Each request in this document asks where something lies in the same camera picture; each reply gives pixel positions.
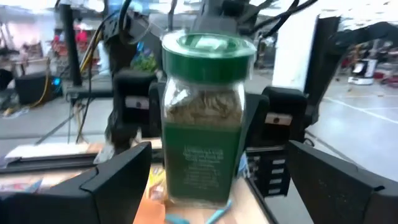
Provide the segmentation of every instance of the green lid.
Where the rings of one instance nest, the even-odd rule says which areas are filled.
[[[162,45],[165,72],[197,84],[245,80],[256,53],[249,41],[219,34],[172,32],[164,35]]]

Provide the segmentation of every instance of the red object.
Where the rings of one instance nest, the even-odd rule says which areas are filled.
[[[55,41],[55,42],[60,41],[60,36],[59,36],[59,35],[55,35],[55,36],[54,36],[54,41]]]
[[[76,41],[77,42],[87,42],[87,33],[86,31],[79,31],[79,33],[77,33],[76,35]]]

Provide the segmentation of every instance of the green label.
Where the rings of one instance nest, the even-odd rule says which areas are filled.
[[[165,123],[165,167],[172,198],[226,203],[235,175],[241,128]]]

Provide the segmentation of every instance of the orange object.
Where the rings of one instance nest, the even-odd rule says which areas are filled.
[[[143,196],[133,224],[164,224],[165,218],[164,205]]]

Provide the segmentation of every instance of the glass jar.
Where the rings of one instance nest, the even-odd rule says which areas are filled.
[[[222,207],[237,166],[252,43],[215,34],[166,34],[162,107],[169,199]]]

